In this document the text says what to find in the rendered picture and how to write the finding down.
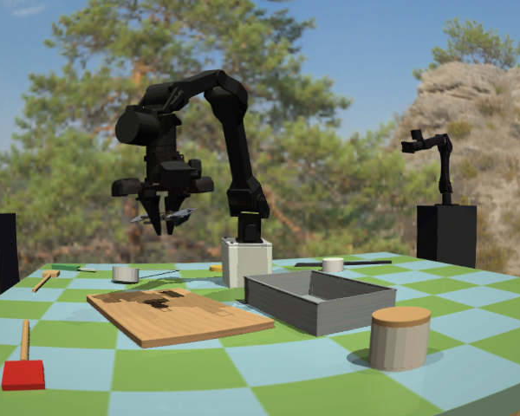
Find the light wooden board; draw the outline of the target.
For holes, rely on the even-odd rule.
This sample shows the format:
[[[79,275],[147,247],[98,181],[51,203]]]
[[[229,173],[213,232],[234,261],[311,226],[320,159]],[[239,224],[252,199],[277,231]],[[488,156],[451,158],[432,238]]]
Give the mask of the light wooden board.
[[[141,348],[253,333],[275,321],[190,291],[158,289],[87,295],[87,302]]]

